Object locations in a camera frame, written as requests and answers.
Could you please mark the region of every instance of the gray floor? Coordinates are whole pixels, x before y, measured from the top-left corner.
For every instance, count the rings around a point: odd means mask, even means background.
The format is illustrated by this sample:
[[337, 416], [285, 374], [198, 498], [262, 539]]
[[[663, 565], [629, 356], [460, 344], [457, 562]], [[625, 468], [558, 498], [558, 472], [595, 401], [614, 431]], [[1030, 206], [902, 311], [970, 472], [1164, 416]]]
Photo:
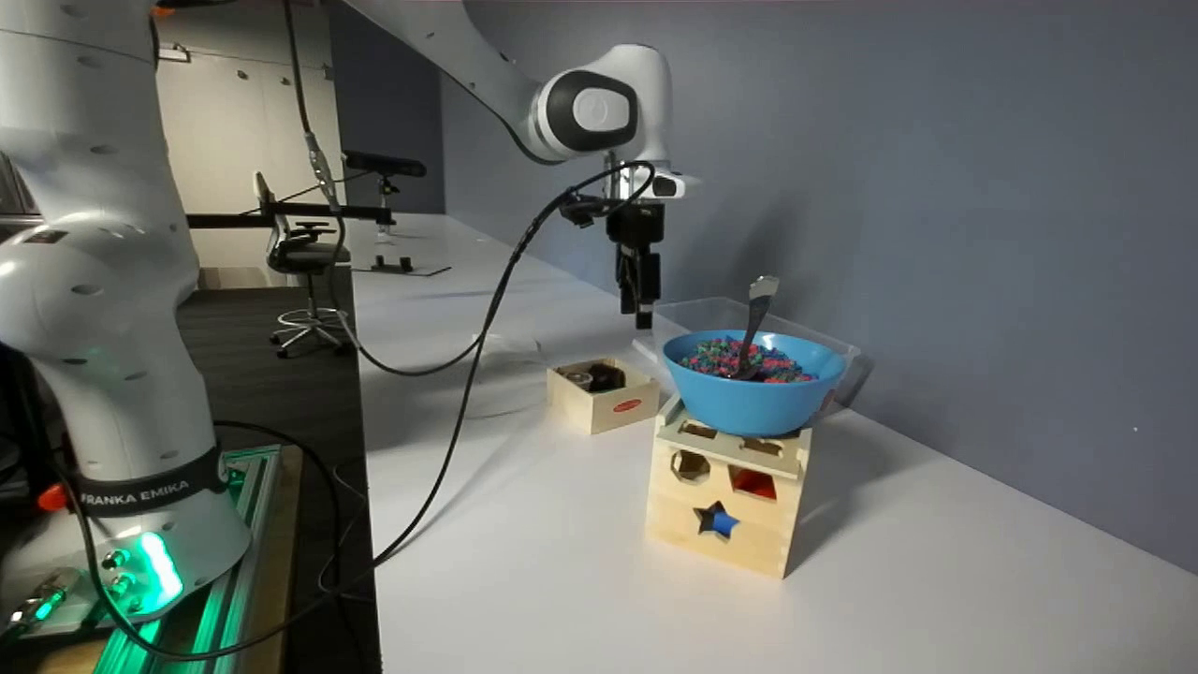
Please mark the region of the gray floor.
[[[311, 352], [277, 359], [270, 348], [273, 315], [300, 307], [300, 292], [202, 292], [180, 311], [183, 341], [202, 371], [217, 419], [285, 431], [326, 457], [348, 491], [363, 494], [363, 412], [356, 359]], [[262, 446], [266, 434], [221, 431], [225, 446]], [[359, 498], [341, 491], [344, 513], [363, 513]], [[348, 558], [367, 550], [367, 524], [348, 528]], [[303, 464], [292, 607], [318, 595], [314, 577], [337, 539], [329, 491], [318, 468]], [[288, 674], [378, 670], [374, 592], [326, 603], [288, 629]]]

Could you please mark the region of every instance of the blue bowl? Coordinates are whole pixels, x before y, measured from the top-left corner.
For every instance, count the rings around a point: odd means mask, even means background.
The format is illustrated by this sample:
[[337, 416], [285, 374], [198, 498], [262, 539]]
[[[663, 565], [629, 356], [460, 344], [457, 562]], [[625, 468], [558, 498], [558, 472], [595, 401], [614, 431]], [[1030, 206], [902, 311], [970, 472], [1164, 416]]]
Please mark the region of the blue bowl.
[[790, 333], [756, 333], [752, 344], [782, 352], [809, 382], [741, 382], [685, 367], [700, 344], [726, 337], [741, 341], [745, 330], [696, 330], [663, 344], [685, 412], [723, 434], [771, 438], [809, 427], [846, 371], [835, 348]]

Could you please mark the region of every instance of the blue star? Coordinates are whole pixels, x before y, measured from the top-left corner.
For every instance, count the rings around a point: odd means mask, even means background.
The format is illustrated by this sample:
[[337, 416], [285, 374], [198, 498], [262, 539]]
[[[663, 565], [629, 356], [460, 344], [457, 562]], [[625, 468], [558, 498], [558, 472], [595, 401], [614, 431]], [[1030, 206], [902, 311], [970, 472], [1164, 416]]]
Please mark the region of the blue star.
[[708, 509], [696, 509], [700, 532], [715, 532], [719, 539], [734, 539], [734, 528], [741, 524], [723, 509], [723, 502], [711, 502]]

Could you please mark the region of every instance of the white table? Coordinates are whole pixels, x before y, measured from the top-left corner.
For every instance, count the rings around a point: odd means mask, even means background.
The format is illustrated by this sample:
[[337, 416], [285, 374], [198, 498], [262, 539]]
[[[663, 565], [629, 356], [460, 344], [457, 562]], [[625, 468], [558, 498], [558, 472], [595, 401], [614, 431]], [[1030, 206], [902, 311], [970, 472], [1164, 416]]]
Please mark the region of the white table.
[[[438, 217], [442, 277], [356, 273], [389, 363], [464, 344], [505, 247]], [[356, 258], [374, 258], [356, 228]], [[449, 483], [378, 580], [386, 670], [1194, 674], [1198, 577], [928, 446], [839, 412], [816, 434], [801, 565], [767, 580], [644, 535], [651, 423], [599, 438], [543, 419], [543, 367], [625, 356], [614, 296], [524, 262]], [[543, 363], [520, 359], [539, 341]], [[449, 442], [457, 378], [359, 359], [371, 535], [382, 550]]]

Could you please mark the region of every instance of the wooden box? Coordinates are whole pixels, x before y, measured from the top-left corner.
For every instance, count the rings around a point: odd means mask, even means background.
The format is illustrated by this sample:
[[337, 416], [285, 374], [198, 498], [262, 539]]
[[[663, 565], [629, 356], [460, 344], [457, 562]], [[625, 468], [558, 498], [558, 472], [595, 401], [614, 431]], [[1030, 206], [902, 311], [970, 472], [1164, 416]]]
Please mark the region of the wooden box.
[[[603, 374], [618, 371], [621, 386], [614, 389], [595, 386], [592, 393], [588, 382], [595, 378], [595, 371]], [[584, 359], [584, 363], [550, 367], [547, 397], [550, 397], [550, 416], [558, 416], [562, 423], [584, 434], [603, 434], [610, 427], [625, 427], [659, 412], [655, 378], [618, 359]]]
[[648, 532], [767, 577], [790, 573], [812, 431], [738, 438], [670, 404], [659, 416]]

